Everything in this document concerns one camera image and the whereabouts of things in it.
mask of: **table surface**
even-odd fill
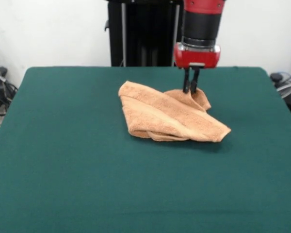
[[[0,130],[0,233],[291,232],[291,114],[260,68],[203,70],[222,143],[128,134],[126,81],[166,91],[166,67],[27,71]]]

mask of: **towel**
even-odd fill
[[[207,114],[205,93],[182,90],[165,93],[138,83],[125,82],[119,92],[128,131],[155,141],[221,142],[231,129]]]

